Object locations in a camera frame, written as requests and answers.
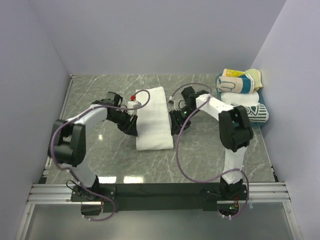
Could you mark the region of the white terry towel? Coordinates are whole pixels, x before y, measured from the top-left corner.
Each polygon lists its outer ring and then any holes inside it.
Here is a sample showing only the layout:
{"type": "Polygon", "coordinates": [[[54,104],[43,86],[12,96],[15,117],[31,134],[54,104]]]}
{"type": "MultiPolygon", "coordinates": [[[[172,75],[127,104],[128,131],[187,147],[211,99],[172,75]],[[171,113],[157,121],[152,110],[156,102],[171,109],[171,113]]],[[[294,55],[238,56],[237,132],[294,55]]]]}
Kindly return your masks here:
{"type": "Polygon", "coordinates": [[[146,104],[137,110],[137,151],[171,150],[174,140],[167,107],[166,93],[162,86],[150,88],[136,95],[136,100],[146,104]]]}

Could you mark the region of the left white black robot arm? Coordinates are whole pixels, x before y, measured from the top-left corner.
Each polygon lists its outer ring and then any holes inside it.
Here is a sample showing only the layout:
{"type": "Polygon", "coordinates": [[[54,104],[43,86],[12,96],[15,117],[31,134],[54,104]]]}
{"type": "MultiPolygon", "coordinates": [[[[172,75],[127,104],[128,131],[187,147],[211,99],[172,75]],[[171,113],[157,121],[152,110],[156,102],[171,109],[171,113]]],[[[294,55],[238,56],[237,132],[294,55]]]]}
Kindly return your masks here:
{"type": "Polygon", "coordinates": [[[88,109],[67,120],[58,119],[52,127],[48,155],[60,170],[70,172],[74,184],[73,194],[95,201],[115,196],[113,188],[107,192],[101,186],[100,180],[85,162],[87,152],[86,134],[97,124],[110,121],[118,129],[129,136],[136,137],[137,110],[143,105],[137,101],[135,95],[131,96],[126,105],[122,105],[123,98],[109,91],[106,98],[95,100],[88,109]]]}

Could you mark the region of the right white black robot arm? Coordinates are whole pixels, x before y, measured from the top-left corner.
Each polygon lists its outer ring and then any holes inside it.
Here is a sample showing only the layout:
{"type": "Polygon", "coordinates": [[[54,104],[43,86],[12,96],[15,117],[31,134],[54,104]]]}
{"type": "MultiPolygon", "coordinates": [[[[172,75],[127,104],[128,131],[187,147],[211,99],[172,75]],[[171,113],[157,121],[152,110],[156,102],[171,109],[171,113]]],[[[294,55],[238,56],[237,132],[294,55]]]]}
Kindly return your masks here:
{"type": "Polygon", "coordinates": [[[218,121],[219,138],[225,148],[224,169],[219,175],[220,183],[215,196],[226,200],[233,199],[244,192],[243,163],[244,156],[253,130],[244,106],[233,106],[213,97],[208,91],[195,91],[188,86],[181,92],[185,102],[183,108],[171,110],[171,135],[181,138],[182,132],[190,127],[191,118],[200,111],[209,114],[218,121]]]}

